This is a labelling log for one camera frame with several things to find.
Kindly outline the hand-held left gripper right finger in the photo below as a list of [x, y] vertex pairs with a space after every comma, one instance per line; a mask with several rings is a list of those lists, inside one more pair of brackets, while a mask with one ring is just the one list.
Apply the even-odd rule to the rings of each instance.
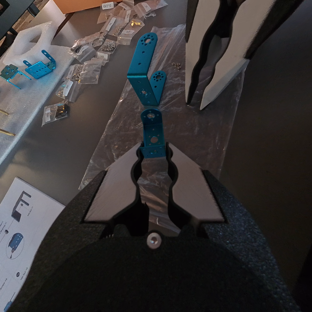
[[168, 147], [169, 217], [173, 222], [224, 222], [201, 167], [172, 143]]

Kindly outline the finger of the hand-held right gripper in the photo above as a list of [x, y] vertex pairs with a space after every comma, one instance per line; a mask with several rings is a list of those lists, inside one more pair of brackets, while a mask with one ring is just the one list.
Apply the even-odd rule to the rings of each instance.
[[213, 102], [232, 80], [246, 68], [248, 48], [273, 6], [273, 0], [247, 0], [238, 8], [232, 35], [223, 56], [216, 63], [211, 82], [204, 90], [200, 110]]
[[209, 42], [213, 38], [210, 28], [220, 10], [219, 0], [188, 1], [186, 20], [186, 103], [190, 103], [196, 91], [199, 74], [207, 56]]

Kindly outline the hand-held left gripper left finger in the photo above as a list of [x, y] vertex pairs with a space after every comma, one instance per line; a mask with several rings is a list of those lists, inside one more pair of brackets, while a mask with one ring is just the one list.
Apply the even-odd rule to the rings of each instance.
[[138, 202], [142, 175], [142, 143], [107, 167], [84, 222], [110, 222]]

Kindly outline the large blue U bracket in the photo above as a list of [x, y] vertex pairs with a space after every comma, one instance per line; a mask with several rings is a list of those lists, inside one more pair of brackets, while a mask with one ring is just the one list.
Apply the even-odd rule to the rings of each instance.
[[148, 78], [157, 41], [156, 33], [146, 33], [140, 37], [127, 73], [127, 79], [144, 106], [159, 105], [166, 81], [164, 71], [156, 71]]

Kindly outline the small blue U bracket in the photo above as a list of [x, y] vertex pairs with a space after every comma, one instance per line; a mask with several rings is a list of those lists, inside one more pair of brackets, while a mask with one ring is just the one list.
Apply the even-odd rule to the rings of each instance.
[[162, 114], [158, 109], [149, 108], [141, 113], [143, 124], [143, 146], [140, 150], [144, 158], [166, 156]]

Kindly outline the dark grey desk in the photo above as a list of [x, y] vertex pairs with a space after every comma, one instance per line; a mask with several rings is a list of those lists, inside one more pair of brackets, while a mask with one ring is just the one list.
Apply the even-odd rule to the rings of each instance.
[[[1, 201], [15, 177], [67, 205], [126, 84], [138, 38], [185, 22], [187, 1], [146, 19], [118, 47], [68, 118], [41, 127], [42, 110], [1, 165]], [[221, 183], [267, 238], [292, 291], [311, 245], [311, 1], [304, 1], [248, 64], [225, 153]]]

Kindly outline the clear plastic bag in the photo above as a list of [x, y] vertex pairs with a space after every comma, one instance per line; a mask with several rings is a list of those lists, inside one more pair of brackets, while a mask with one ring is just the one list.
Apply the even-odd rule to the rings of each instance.
[[[201, 70], [199, 84], [190, 104], [185, 103], [185, 24], [158, 28], [158, 36], [148, 77], [157, 70], [166, 73], [166, 82], [157, 109], [162, 113], [166, 142], [172, 143], [202, 169], [220, 177], [226, 148], [239, 103], [244, 73], [236, 76], [223, 92], [203, 110], [201, 98], [212, 67]], [[178, 70], [172, 62], [180, 63]], [[114, 112], [90, 159], [79, 190], [102, 170], [143, 141], [141, 112], [145, 108], [127, 80]], [[178, 232], [167, 213], [171, 179], [166, 158], [148, 158], [142, 162], [138, 180], [142, 202], [150, 209], [150, 222]]]

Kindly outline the white instruction manual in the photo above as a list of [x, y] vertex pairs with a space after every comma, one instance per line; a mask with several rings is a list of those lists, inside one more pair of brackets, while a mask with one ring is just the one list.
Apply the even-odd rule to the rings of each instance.
[[64, 205], [15, 177], [0, 205], [0, 310], [8, 311]]

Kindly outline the pile of small screw bags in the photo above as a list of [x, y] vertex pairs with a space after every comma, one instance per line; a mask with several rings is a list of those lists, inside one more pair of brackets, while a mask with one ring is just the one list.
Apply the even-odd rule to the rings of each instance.
[[134, 1], [103, 3], [98, 24], [103, 23], [97, 33], [76, 40], [70, 49], [80, 64], [74, 64], [65, 72], [57, 96], [63, 101], [44, 108], [42, 125], [68, 116], [69, 102], [78, 97], [83, 84], [97, 84], [102, 67], [109, 61], [119, 45], [130, 45], [132, 38], [144, 27], [143, 19], [155, 15], [154, 11], [167, 6], [166, 1]]

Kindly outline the orange cardboard box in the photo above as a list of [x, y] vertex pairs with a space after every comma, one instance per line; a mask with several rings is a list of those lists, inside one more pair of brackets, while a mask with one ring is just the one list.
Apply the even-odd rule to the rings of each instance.
[[121, 0], [54, 0], [63, 14], [79, 12], [101, 6], [107, 2], [121, 2]]

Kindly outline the white foam sheet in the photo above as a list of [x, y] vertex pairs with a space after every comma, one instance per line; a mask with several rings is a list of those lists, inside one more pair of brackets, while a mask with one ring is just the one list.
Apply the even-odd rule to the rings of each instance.
[[1, 78], [0, 108], [8, 115], [1, 113], [0, 128], [14, 134], [0, 134], [1, 163], [18, 143], [51, 93], [60, 85], [65, 72], [68, 72], [74, 60], [69, 51], [70, 48], [66, 46], [50, 46], [48, 52], [56, 60], [56, 69], [38, 80], [33, 77], [28, 80], [17, 75], [13, 81], [20, 90]]

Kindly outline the blue perforated bracket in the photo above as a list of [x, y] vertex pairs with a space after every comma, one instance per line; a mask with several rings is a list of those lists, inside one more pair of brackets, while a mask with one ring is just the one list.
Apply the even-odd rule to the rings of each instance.
[[31, 75], [34, 79], [39, 79], [51, 72], [56, 68], [55, 59], [46, 51], [41, 50], [42, 54], [49, 59], [48, 63], [43, 63], [42, 61], [38, 61], [35, 64], [29, 63], [27, 60], [24, 60], [23, 63], [27, 66], [25, 72]]

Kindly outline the blue flat bracket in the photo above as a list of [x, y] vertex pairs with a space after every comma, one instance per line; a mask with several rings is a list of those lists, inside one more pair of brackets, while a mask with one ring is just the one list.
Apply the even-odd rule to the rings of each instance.
[[17, 85], [13, 84], [10, 80], [13, 79], [17, 74], [23, 75], [25, 76], [27, 79], [31, 80], [31, 78], [29, 78], [27, 75], [25, 75], [23, 72], [21, 72], [17, 66], [10, 64], [10, 65], [6, 65], [0, 74], [0, 77], [4, 80], [6, 80], [8, 83], [12, 84], [13, 86], [15, 86], [18, 89], [21, 89], [20, 87], [18, 87]]

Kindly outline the wooden table with dark frame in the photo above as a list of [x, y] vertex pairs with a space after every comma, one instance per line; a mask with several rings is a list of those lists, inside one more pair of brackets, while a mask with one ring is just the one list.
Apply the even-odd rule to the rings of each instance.
[[34, 0], [1, 0], [0, 7], [0, 39], [13, 30], [13, 25], [25, 11], [34, 17], [39, 13]]

